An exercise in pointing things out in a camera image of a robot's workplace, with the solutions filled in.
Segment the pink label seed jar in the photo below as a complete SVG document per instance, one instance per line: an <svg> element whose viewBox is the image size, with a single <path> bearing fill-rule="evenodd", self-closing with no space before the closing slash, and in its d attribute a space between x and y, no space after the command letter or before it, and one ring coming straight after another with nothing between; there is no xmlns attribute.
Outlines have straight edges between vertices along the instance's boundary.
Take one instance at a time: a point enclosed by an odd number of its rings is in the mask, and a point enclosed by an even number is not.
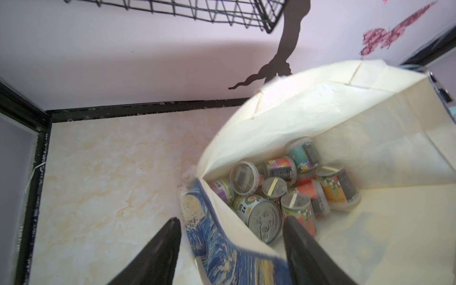
<svg viewBox="0 0 456 285"><path fill-rule="evenodd" d="M279 203L282 196L287 194L287 183L284 179L279 177L267 178L262 183L262 193L275 203Z"/></svg>

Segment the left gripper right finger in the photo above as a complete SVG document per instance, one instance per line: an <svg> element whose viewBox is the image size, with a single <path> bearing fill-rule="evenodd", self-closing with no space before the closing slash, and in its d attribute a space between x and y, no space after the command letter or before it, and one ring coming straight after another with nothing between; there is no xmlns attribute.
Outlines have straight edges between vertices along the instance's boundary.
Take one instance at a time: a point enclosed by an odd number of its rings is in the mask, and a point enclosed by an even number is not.
<svg viewBox="0 0 456 285"><path fill-rule="evenodd" d="M288 216L283 223L291 281L294 285L354 285L299 221Z"/></svg>

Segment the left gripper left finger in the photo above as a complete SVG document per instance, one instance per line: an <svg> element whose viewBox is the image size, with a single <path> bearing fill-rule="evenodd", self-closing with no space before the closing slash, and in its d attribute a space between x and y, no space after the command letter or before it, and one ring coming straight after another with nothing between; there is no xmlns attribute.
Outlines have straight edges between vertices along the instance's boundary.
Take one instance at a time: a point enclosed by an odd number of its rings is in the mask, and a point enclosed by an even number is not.
<svg viewBox="0 0 456 285"><path fill-rule="evenodd" d="M171 285L181 246L181 223L170 218L142 251L109 283Z"/></svg>

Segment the clear seed jar grey lid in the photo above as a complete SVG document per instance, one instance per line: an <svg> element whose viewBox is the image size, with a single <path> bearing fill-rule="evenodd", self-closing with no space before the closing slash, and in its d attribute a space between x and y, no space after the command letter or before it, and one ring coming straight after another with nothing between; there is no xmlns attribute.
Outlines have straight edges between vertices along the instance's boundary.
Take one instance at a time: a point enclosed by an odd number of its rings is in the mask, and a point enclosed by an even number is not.
<svg viewBox="0 0 456 285"><path fill-rule="evenodd" d="M237 195L251 195L260 186L260 173L252 162L240 161L232 167L229 181Z"/></svg>

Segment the cream canvas tote bag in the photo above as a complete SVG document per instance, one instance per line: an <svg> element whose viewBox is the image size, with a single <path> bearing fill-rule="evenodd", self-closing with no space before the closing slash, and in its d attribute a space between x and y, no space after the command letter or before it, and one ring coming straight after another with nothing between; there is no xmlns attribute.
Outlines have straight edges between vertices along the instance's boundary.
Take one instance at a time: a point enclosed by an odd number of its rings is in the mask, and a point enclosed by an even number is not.
<svg viewBox="0 0 456 285"><path fill-rule="evenodd" d="M453 285L456 123L428 73L382 60L277 78L181 207L208 285Z"/></svg>

